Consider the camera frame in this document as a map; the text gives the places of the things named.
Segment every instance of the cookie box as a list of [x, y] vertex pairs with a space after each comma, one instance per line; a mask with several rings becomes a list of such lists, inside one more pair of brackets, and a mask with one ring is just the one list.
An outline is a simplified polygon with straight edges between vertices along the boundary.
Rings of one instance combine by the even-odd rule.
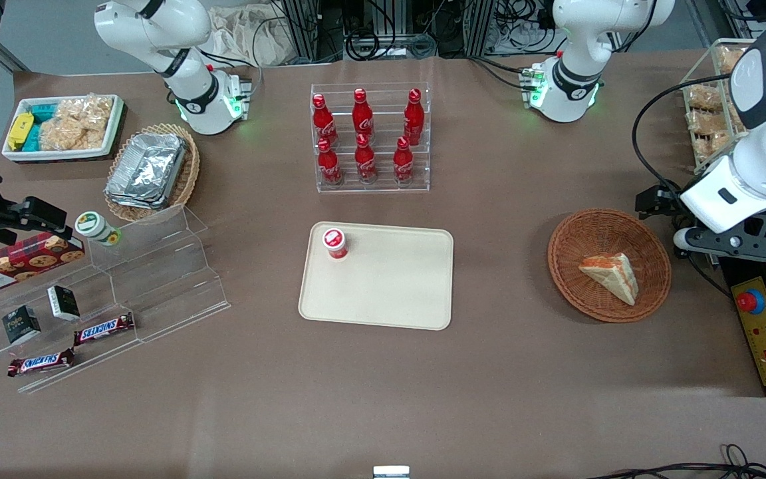
[[[114, 100], [112, 105], [112, 113], [108, 118], [108, 124], [106, 125], [106, 136], [102, 140], [102, 146], [100, 148], [91, 148], [88, 150], [64, 150], [64, 151], [39, 151], [39, 152], [22, 152], [13, 151], [8, 145], [7, 139], [2, 144], [2, 155], [8, 160], [20, 164], [29, 163], [62, 163], [70, 161], [89, 161], [89, 160], [110, 160], [108, 155], [112, 151], [113, 146], [118, 139], [119, 127], [122, 125], [122, 117], [124, 117], [124, 101], [116, 94], [102, 94], [103, 96], [110, 96]], [[57, 104], [61, 100], [72, 100], [76, 98], [84, 98], [84, 96], [51, 96], [46, 98], [27, 98], [20, 100], [16, 106], [16, 111], [13, 113], [13, 118], [8, 124], [8, 130], [10, 130], [13, 122], [17, 117], [24, 112], [30, 111], [34, 105], [48, 105]]]
[[40, 233], [0, 248], [0, 289], [82, 257], [81, 241], [75, 238], [66, 241], [51, 233]]

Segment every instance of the brown tabletop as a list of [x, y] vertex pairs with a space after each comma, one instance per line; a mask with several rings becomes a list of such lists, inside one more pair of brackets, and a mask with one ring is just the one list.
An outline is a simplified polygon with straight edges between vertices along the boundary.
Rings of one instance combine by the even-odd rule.
[[[631, 212], [654, 184], [630, 125], [699, 55], [615, 55], [574, 124], [524, 110], [467, 61], [268, 69], [249, 121], [195, 136], [203, 166], [189, 207], [211, 228], [206, 252], [231, 309], [34, 395], [18, 395], [0, 363], [0, 477], [338, 478], [408, 464], [417, 478], [573, 479], [720, 462], [727, 442], [766, 463], [766, 399], [739, 321], [689, 264], [673, 260], [668, 300], [627, 325], [573, 309], [545, 264], [566, 215]], [[310, 84], [410, 80], [434, 89], [431, 192], [319, 195]], [[16, 77], [18, 99], [91, 91], [124, 98], [124, 137], [180, 122], [158, 75]], [[664, 100], [641, 129], [650, 161], [678, 178], [693, 161], [682, 113]], [[1, 189], [70, 215], [106, 210], [108, 166], [0, 158]], [[308, 233], [323, 220], [449, 230], [450, 326], [302, 319]], [[664, 218], [647, 224], [669, 242]]]

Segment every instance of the wicker basket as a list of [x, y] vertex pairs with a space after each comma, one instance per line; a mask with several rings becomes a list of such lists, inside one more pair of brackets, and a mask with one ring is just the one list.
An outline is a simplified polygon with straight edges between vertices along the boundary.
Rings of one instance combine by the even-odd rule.
[[[625, 253], [638, 280], [629, 306], [578, 270], [586, 257]], [[581, 210], [557, 226], [548, 243], [551, 279], [563, 297], [599, 321], [640, 321], [660, 307], [670, 291], [672, 267], [660, 240], [641, 221], [618, 210]]]
[[[110, 179], [110, 177], [112, 177], [114, 174], [114, 171], [120, 161], [120, 157], [122, 156], [122, 152], [126, 149], [128, 143], [131, 142], [132, 138], [134, 138], [136, 134], [141, 133], [172, 133], [185, 138], [185, 141], [188, 142], [188, 149], [186, 149], [185, 156], [182, 158], [184, 163], [179, 170], [179, 176], [176, 177], [176, 185], [174, 185], [173, 194], [170, 195], [170, 203], [168, 203], [168, 207], [174, 206], [174, 204], [188, 203], [188, 200], [191, 199], [191, 194], [194, 193], [194, 184], [197, 182], [197, 175], [200, 173], [200, 153], [197, 151], [197, 144], [194, 143], [194, 139], [191, 137], [191, 134], [188, 133], [185, 128], [175, 124], [155, 124], [152, 126], [147, 126], [146, 128], [143, 128], [143, 130], [133, 134], [133, 136], [126, 140], [124, 145], [121, 146], [121, 148], [118, 150], [118, 153], [116, 154], [116, 157], [114, 157], [114, 163], [112, 164], [112, 167], [110, 167], [108, 179]], [[146, 218], [146, 216], [152, 215], [155, 212], [159, 212], [159, 210], [134, 208], [133, 206], [122, 206], [122, 204], [114, 203], [108, 198], [106, 198], [106, 203], [108, 204], [108, 209], [112, 210], [112, 213], [114, 213], [117, 218], [131, 222], [138, 221], [140, 219]]]

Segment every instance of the sandwich slice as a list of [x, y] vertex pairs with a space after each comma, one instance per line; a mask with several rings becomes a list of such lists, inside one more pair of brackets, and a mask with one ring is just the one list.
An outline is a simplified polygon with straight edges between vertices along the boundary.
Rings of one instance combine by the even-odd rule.
[[638, 280], [625, 254], [594, 255], [594, 257], [584, 258], [584, 261], [578, 265], [578, 269], [607, 288], [614, 296], [634, 306], [634, 301], [638, 297]]

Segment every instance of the blue package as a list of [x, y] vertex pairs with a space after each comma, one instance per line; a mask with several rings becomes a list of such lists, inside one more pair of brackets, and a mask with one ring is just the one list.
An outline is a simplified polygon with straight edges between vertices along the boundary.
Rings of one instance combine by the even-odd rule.
[[34, 115], [35, 121], [44, 122], [48, 119], [51, 119], [55, 115], [56, 108], [58, 108], [58, 106], [55, 105], [55, 103], [48, 103], [46, 105], [34, 105], [31, 107], [31, 114]]
[[25, 144], [22, 146], [24, 152], [39, 152], [40, 151], [40, 125], [34, 124], [31, 130], [28, 130], [28, 137], [25, 139]]

